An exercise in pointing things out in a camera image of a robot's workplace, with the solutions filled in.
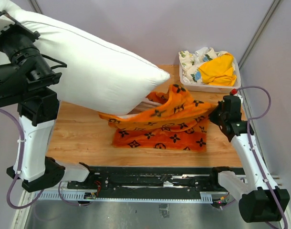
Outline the orange patterned pillowcase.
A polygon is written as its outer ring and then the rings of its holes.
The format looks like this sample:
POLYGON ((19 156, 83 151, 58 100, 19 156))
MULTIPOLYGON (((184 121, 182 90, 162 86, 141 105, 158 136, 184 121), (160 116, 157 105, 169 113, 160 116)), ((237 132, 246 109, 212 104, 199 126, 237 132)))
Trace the orange patterned pillowcase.
POLYGON ((99 113, 116 129, 114 147, 206 151, 208 116, 215 104, 193 98, 178 84, 170 85, 167 93, 151 92, 147 99, 158 106, 128 117, 99 113))

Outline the white pillow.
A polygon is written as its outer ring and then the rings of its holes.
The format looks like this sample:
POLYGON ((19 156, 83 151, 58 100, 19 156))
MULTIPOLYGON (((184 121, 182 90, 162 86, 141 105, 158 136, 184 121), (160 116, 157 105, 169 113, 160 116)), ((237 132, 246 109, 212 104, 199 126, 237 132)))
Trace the white pillow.
POLYGON ((133 52, 10 0, 0 0, 3 10, 40 33, 35 46, 41 53, 67 64, 59 83, 51 86, 60 101, 125 115, 170 77, 133 52))

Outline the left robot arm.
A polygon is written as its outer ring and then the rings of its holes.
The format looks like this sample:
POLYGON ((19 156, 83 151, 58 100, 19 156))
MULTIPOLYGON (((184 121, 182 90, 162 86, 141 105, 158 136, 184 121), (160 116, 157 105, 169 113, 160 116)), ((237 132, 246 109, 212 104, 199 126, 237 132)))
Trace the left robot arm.
POLYGON ((28 192, 62 181, 77 181, 89 189, 95 177, 85 165, 64 166, 46 156, 60 105, 50 86, 59 82, 61 73, 35 47, 39 36, 18 22, 0 27, 0 51, 10 61, 0 65, 0 107, 18 106, 21 133, 17 160, 7 174, 20 179, 28 192))

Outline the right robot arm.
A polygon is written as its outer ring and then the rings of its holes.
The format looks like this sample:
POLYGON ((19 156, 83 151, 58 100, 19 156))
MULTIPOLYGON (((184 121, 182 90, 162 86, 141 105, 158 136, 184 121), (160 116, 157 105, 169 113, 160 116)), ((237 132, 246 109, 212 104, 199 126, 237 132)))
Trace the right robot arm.
POLYGON ((241 119, 241 103, 240 97, 225 95, 209 120, 220 128, 236 150, 247 183, 230 167, 214 167, 209 175, 209 186, 215 191, 223 188, 228 191, 238 202, 245 222, 277 222, 284 219, 290 195, 269 173, 250 124, 241 119))

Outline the yellow cloth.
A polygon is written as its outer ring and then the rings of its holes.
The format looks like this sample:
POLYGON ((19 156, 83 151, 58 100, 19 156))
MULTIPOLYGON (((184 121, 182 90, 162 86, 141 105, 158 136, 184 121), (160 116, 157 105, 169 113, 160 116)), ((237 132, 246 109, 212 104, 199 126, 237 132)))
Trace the yellow cloth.
POLYGON ((227 52, 202 64, 198 68, 202 82, 215 86, 234 86, 237 76, 234 74, 233 61, 233 55, 227 52))

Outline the white plastic basket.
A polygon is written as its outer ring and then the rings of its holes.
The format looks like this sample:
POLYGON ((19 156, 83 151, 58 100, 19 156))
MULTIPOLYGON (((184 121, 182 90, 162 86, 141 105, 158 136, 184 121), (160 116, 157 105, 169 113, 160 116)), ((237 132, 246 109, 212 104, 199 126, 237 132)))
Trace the white plastic basket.
POLYGON ((234 86, 215 86, 208 84, 189 84, 185 83, 182 75, 182 67, 179 65, 179 77, 180 82, 190 91, 199 92, 213 92, 213 93, 229 93, 232 89, 238 89, 241 87, 241 78, 239 73, 239 67, 236 59, 234 58, 232 66, 234 67, 234 74, 237 76, 234 86))

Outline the white printed cloth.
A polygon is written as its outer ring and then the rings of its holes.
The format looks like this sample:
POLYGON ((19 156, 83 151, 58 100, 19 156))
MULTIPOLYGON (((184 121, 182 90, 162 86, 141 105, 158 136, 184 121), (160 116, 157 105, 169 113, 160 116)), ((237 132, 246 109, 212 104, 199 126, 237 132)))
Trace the white printed cloth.
POLYGON ((212 47, 201 48, 194 53, 189 51, 180 51, 179 63, 182 67, 182 75, 185 83, 189 84, 203 84, 202 76, 199 67, 206 62, 216 59, 227 51, 216 52, 212 47))

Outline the left aluminium frame post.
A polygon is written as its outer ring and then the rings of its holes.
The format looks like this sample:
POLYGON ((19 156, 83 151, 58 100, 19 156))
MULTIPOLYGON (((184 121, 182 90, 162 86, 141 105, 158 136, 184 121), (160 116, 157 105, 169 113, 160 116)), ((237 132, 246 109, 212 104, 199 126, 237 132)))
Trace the left aluminium frame post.
POLYGON ((28 0, 28 3, 30 4, 30 6, 32 7, 34 12, 39 13, 39 14, 43 14, 37 0, 28 0))

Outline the aluminium frame post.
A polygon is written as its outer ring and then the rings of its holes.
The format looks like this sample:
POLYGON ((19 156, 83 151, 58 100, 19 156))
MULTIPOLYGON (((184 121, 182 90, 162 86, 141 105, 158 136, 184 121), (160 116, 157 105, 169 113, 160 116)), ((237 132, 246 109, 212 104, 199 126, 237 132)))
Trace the aluminium frame post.
POLYGON ((34 12, 39 13, 39 14, 43 14, 37 0, 28 0, 28 3, 30 4, 30 6, 32 7, 34 12))
POLYGON ((260 39, 260 37, 264 33, 266 27, 268 26, 269 22, 271 21, 274 14, 276 13, 276 11, 278 10, 279 6, 282 3, 283 3, 283 0, 273 0, 272 1, 271 5, 269 6, 267 12, 265 13, 265 15, 262 19, 262 21, 260 22, 259 26, 257 27, 251 41, 249 42, 247 48, 245 49, 245 52, 244 52, 241 60, 238 63, 239 69, 241 69, 244 66, 249 55, 251 54, 251 52, 255 48, 258 40, 260 39))

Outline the right aluminium frame post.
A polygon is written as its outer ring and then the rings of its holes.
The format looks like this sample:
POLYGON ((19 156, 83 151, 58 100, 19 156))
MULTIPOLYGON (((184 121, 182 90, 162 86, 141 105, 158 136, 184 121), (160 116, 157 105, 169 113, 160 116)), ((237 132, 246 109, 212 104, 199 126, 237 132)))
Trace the right aluminium frame post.
POLYGON ((279 6, 282 3, 283 3, 283 0, 273 0, 272 1, 271 5, 269 6, 267 12, 265 13, 265 15, 262 19, 262 21, 260 22, 259 26, 257 27, 251 41, 249 42, 247 48, 245 49, 245 52, 244 52, 241 60, 238 63, 239 69, 241 69, 244 66, 249 55, 251 54, 251 52, 255 48, 258 40, 260 39, 260 37, 264 33, 266 27, 268 26, 269 22, 271 21, 274 14, 276 13, 276 11, 278 10, 279 6))

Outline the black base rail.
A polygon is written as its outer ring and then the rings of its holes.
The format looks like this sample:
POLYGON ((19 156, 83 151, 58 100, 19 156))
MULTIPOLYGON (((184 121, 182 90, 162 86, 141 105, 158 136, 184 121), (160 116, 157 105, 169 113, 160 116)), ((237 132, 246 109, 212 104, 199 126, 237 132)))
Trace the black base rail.
POLYGON ((90 167, 84 182, 70 181, 68 189, 191 189, 213 195, 227 194, 212 181, 210 167, 90 167))

